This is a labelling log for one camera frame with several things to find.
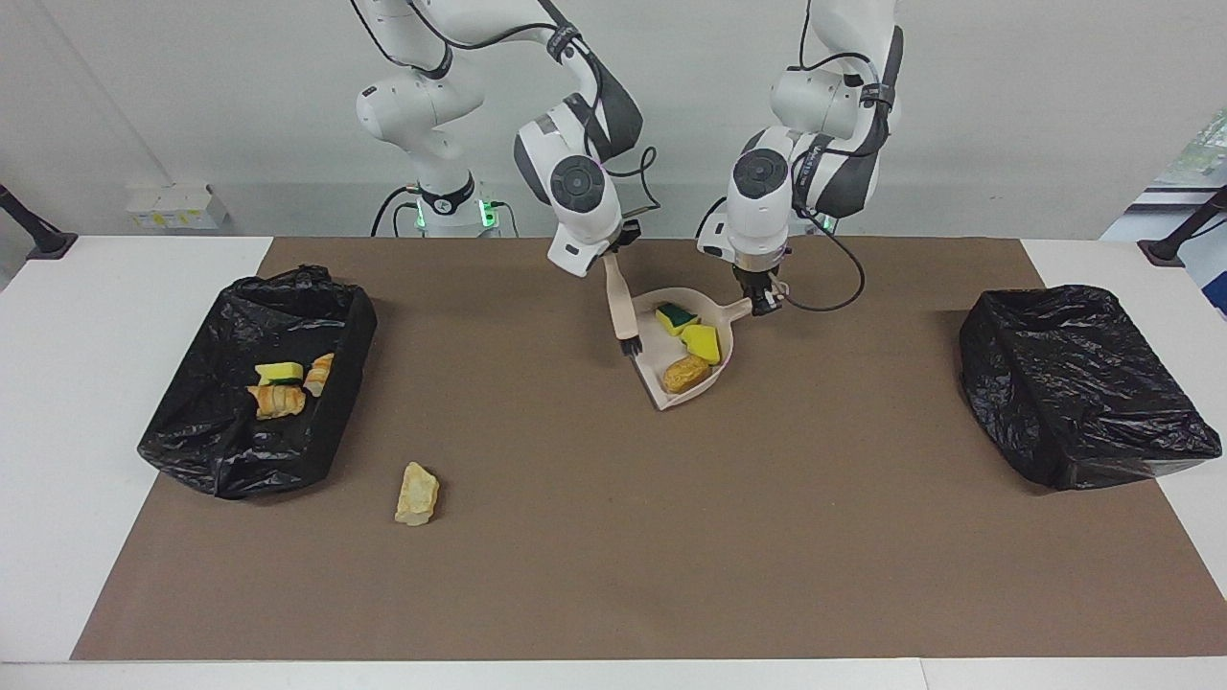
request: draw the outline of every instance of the dustpan handle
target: dustpan handle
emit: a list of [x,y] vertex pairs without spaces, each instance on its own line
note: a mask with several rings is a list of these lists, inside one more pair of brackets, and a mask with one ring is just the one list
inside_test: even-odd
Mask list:
[[745,300],[739,300],[726,307],[720,307],[720,311],[724,312],[724,318],[729,319],[729,323],[733,323],[753,313],[755,303],[750,300],[750,297],[746,297]]
[[631,340],[639,335],[639,320],[634,316],[631,289],[622,277],[616,254],[605,254],[605,293],[610,302],[610,318],[618,340]]

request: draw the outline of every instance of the croissant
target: croissant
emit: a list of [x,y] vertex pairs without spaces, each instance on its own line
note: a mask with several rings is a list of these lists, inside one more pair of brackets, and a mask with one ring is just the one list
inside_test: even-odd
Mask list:
[[297,415],[307,406],[307,394],[297,386],[248,386],[255,398],[255,419],[270,420]]
[[323,357],[319,357],[310,365],[310,371],[307,372],[307,379],[303,381],[303,388],[310,390],[310,394],[319,398],[324,393],[324,384],[328,383],[328,374],[333,371],[333,356],[335,352],[329,352]]

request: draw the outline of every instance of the green led light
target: green led light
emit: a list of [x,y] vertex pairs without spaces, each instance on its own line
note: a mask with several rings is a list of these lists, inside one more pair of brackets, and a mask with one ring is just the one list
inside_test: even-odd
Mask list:
[[[496,227],[498,225],[498,211],[494,210],[493,204],[479,199],[477,206],[481,209],[482,227],[486,230]],[[426,230],[426,212],[422,211],[421,205],[417,207],[417,228]]]
[[481,204],[481,225],[487,230],[498,225],[498,211],[494,210],[494,206],[490,201],[479,200],[477,203]]

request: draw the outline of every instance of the black stand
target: black stand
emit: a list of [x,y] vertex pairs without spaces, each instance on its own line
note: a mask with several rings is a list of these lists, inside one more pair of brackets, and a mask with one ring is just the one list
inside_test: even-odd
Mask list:
[[38,217],[2,184],[0,184],[0,209],[7,211],[12,220],[26,228],[26,232],[34,239],[34,248],[29,254],[26,254],[27,259],[59,259],[76,242],[75,233],[60,232],[59,228]]
[[1142,253],[1150,259],[1151,264],[1162,268],[1184,268],[1184,262],[1180,260],[1180,246],[1193,239],[1193,236],[1198,233],[1199,230],[1206,226],[1210,221],[1215,220],[1215,216],[1227,211],[1227,187],[1223,187],[1210,198],[1209,201],[1201,205],[1189,220],[1180,223],[1180,227],[1175,228],[1175,232],[1169,235],[1164,239],[1142,239],[1137,242],[1137,246],[1142,248]]

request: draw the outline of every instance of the sponge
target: sponge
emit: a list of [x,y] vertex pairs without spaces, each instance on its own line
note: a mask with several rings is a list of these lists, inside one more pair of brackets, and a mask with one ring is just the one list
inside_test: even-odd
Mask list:
[[255,373],[260,374],[260,386],[290,386],[302,382],[303,366],[298,362],[256,365]]
[[687,325],[682,329],[682,343],[691,355],[703,357],[707,363],[720,363],[720,338],[714,327]]
[[656,307],[656,320],[660,322],[660,325],[665,327],[669,335],[677,338],[687,325],[698,323],[698,317],[677,304],[665,302]]

